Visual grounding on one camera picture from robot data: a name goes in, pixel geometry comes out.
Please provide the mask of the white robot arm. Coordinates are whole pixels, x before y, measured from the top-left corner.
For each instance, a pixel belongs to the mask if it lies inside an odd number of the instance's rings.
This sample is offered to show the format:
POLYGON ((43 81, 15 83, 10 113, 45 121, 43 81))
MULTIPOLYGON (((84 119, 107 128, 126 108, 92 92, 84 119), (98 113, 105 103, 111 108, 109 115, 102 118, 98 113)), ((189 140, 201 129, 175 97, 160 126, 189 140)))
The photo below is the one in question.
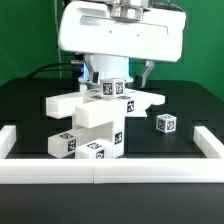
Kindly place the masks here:
POLYGON ((182 54, 186 13, 178 6, 151 0, 71 0, 59 29, 61 50, 82 53, 94 85, 102 79, 129 76, 129 60, 176 62, 182 54))

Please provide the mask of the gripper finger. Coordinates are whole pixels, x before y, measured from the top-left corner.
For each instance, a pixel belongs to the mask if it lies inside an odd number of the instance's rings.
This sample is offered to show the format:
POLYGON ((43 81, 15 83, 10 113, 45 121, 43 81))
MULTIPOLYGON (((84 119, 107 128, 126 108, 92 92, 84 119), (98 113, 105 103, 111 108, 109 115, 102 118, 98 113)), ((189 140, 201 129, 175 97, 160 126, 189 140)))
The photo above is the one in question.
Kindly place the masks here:
POLYGON ((88 81, 97 84, 98 78, 99 78, 99 72, 94 70, 91 64, 91 59, 92 59, 92 56, 90 54, 85 55, 85 64, 89 72, 88 81))
POLYGON ((145 62, 145 70, 134 78, 134 85, 138 88, 144 88, 146 85, 147 77, 154 69, 154 62, 147 60, 145 62))

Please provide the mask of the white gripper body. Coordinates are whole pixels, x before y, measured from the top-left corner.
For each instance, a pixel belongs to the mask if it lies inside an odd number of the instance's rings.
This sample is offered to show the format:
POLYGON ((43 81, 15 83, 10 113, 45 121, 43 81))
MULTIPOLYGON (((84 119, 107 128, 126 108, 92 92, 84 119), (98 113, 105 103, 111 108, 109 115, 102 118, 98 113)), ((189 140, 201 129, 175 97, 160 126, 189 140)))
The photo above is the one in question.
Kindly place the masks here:
POLYGON ((177 61, 186 14, 151 8, 141 21, 117 21, 105 4, 73 1, 64 10, 58 44, 64 51, 177 61))

